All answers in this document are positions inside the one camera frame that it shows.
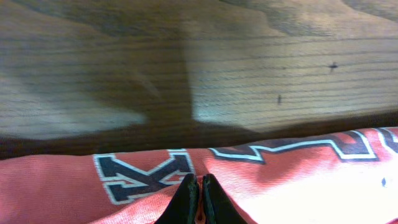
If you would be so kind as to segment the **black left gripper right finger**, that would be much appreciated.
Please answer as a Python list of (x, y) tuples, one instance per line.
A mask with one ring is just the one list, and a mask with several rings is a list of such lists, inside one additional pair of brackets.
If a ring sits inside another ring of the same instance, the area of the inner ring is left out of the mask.
[(247, 224), (213, 174), (203, 177), (202, 187), (206, 224)]

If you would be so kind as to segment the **orange red t-shirt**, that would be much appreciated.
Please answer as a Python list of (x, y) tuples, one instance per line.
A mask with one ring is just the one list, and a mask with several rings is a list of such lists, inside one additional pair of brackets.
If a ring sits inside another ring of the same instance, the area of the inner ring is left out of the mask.
[(7, 159), (1, 222), (153, 223), (189, 173), (215, 175), (249, 223), (397, 222), (397, 128)]

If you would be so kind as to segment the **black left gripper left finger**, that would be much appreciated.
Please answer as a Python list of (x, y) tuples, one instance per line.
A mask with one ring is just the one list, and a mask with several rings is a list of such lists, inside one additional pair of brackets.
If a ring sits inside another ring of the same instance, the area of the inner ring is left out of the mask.
[(187, 174), (155, 224), (194, 224), (199, 186), (194, 174)]

